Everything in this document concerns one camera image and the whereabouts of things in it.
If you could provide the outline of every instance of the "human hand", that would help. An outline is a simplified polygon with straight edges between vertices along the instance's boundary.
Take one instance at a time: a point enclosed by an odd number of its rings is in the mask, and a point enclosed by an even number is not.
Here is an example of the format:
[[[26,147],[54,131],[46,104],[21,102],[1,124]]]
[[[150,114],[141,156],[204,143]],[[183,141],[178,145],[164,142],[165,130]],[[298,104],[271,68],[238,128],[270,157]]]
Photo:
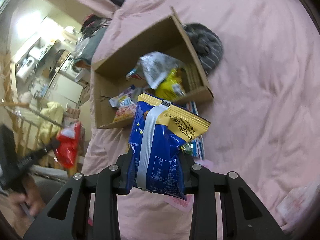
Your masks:
[[[34,217],[43,210],[43,208],[45,207],[45,203],[43,202],[40,196],[39,189],[32,177],[24,177],[22,183],[27,192],[27,195],[17,192],[11,193],[9,195],[9,201],[12,206],[12,210],[16,216],[25,217],[26,214],[21,208],[21,204],[26,203],[30,207],[30,215]]]

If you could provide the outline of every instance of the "yellow cloth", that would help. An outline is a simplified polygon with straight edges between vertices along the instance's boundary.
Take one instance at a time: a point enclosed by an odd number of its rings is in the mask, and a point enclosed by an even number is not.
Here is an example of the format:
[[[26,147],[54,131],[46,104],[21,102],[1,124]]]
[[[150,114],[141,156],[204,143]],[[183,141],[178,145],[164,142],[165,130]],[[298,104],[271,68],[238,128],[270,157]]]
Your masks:
[[[56,121],[57,123],[62,123],[63,119],[63,107],[57,102],[49,102],[47,103],[48,108],[44,108],[41,111],[41,114],[45,115],[46,117],[50,118],[53,121]],[[47,144],[50,142],[50,139],[57,135],[57,133],[61,130],[60,127],[57,125],[52,126],[51,133],[49,135],[50,126],[52,125],[51,122],[38,117],[40,121],[40,131],[39,131],[39,137],[38,142]]]

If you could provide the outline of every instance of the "washing machine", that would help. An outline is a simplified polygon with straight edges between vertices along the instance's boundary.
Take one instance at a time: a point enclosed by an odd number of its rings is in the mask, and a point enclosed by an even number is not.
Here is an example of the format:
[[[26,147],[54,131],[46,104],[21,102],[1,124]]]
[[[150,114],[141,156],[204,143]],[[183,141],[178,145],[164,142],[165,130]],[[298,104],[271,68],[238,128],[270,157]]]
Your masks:
[[[62,64],[59,73],[71,79],[72,81],[75,81],[76,76],[79,74],[81,70],[82,68],[78,68],[74,64],[73,56],[69,55],[65,62]]]

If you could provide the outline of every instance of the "white strip on package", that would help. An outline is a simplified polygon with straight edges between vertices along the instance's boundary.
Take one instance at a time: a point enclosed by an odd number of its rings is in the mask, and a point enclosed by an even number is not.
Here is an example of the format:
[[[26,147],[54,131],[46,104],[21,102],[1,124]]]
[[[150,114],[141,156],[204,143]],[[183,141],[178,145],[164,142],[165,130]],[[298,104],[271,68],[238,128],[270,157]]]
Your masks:
[[[144,132],[142,136],[139,166],[137,171],[137,186],[144,190],[146,190],[146,175],[149,166],[156,121],[158,119],[158,116],[167,109],[168,107],[165,105],[155,106],[149,111],[146,117]]]

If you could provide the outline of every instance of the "triangular cutout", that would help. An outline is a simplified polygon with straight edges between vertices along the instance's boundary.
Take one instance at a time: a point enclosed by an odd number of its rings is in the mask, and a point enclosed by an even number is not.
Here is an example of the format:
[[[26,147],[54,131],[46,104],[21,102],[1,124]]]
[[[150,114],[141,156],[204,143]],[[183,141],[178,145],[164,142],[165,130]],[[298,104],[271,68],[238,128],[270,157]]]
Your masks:
[[[241,205],[244,213],[244,218],[246,220],[251,220],[262,216],[262,213],[247,195],[243,188],[239,188],[239,196],[241,200]]]
[[[50,209],[50,211],[48,212],[48,217],[64,220],[67,215],[71,194],[72,189],[68,188]]]

